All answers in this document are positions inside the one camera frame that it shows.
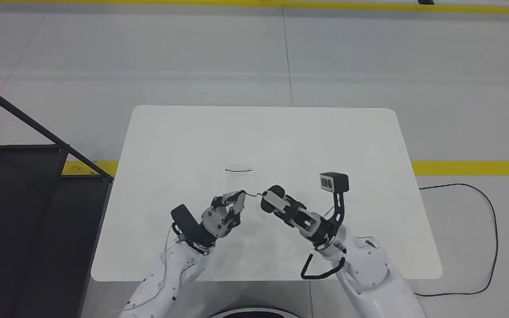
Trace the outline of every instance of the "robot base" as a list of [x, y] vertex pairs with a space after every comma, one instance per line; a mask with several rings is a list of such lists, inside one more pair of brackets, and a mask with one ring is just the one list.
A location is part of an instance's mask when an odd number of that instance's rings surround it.
[[289, 312], [272, 308], [239, 308], [221, 312], [210, 318], [300, 318]]

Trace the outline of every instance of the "floor seam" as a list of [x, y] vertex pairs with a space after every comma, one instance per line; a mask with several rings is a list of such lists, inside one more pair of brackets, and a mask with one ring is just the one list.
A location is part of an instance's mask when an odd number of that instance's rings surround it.
[[315, 312], [313, 311], [313, 293], [311, 290], [311, 281], [308, 281], [309, 283], [309, 303], [311, 304], [311, 318], [314, 318]]
[[0, 87], [0, 94], [3, 93], [3, 89], [6, 88], [7, 83], [9, 83], [10, 77], [14, 74], [14, 71], [16, 71], [17, 66], [20, 64], [21, 60], [23, 59], [23, 56], [25, 55], [26, 50], [32, 44], [33, 38], [37, 34], [37, 31], [39, 31], [39, 29], [41, 28], [42, 22], [46, 19], [47, 15], [48, 15], [48, 13], [46, 12], [45, 15], [42, 17], [41, 21], [39, 22], [39, 24], [37, 25], [37, 27], [35, 28], [35, 31], [33, 32], [32, 36], [31, 36], [30, 40], [28, 41], [28, 43], [26, 44], [25, 48], [23, 49], [23, 52], [19, 56], [19, 59], [17, 59], [16, 64], [13, 67], [13, 70], [7, 76], [6, 82], [3, 84], [2, 87]]
[[289, 100], [291, 102], [291, 107], [293, 107], [292, 77], [289, 74], [288, 41], [286, 40], [285, 8], [281, 8], [281, 12], [283, 15], [283, 31], [285, 32], [286, 65], [288, 66]]

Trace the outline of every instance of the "small object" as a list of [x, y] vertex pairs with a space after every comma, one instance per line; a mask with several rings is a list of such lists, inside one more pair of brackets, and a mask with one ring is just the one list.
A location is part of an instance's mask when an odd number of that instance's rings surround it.
[[344, 193], [350, 190], [348, 176], [343, 173], [321, 173], [321, 188], [332, 193]]

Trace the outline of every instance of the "black metal frame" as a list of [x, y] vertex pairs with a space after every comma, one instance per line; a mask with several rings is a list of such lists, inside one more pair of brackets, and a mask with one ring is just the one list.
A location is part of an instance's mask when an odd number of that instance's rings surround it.
[[72, 148], [69, 144], [65, 143], [62, 139], [58, 138], [54, 133], [44, 128], [40, 123], [36, 122], [30, 116], [25, 114], [19, 108], [15, 107], [12, 103], [9, 103], [6, 99], [0, 96], [0, 107], [4, 108], [6, 111], [9, 111], [16, 118], [27, 124], [28, 126], [34, 128], [39, 134], [42, 134], [47, 139], [54, 142], [58, 145], [62, 150], [65, 150], [67, 153], [70, 153], [78, 160], [82, 161], [85, 165], [89, 166], [91, 169], [96, 171], [98, 174], [104, 177], [104, 179], [108, 180], [108, 182], [113, 182], [113, 177], [110, 176], [106, 171], [102, 170], [98, 167], [93, 161], [86, 158], [83, 154], [79, 153], [76, 149]]

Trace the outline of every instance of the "white floor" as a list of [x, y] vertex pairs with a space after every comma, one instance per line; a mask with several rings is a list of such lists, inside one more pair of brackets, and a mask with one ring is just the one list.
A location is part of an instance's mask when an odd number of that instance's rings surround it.
[[[509, 33], [505, 16], [188, 7], [0, 6], [0, 95], [94, 160], [118, 160], [139, 104], [388, 107], [412, 160], [509, 157]], [[40, 143], [0, 111], [0, 143]], [[466, 181], [499, 216], [492, 287], [476, 297], [423, 299], [430, 318], [505, 317], [509, 206], [504, 177]], [[427, 292], [479, 288], [494, 253], [491, 217], [469, 189], [423, 194], [444, 275]], [[83, 317], [114, 316], [135, 283], [91, 283]], [[353, 317], [338, 284], [200, 283], [198, 317], [272, 304], [303, 317]]]

